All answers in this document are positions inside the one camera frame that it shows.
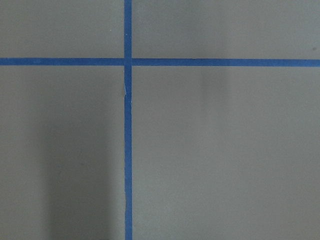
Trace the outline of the blue tape strip lengthwise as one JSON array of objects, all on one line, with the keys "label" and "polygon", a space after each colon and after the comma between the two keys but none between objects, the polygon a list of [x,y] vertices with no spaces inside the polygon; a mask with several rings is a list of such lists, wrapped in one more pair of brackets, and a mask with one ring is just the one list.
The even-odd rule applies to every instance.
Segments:
[{"label": "blue tape strip lengthwise", "polygon": [[132,1],[124,1],[124,190],[125,240],[133,238],[132,180]]}]

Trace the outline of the blue tape strip crosswise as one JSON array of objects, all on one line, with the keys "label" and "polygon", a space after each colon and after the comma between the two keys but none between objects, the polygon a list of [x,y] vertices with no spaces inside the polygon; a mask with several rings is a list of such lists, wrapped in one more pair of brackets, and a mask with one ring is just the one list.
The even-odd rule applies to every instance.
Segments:
[{"label": "blue tape strip crosswise", "polygon": [[2,57],[2,66],[182,66],[182,67],[311,67],[318,59],[250,59],[250,58],[42,58]]}]

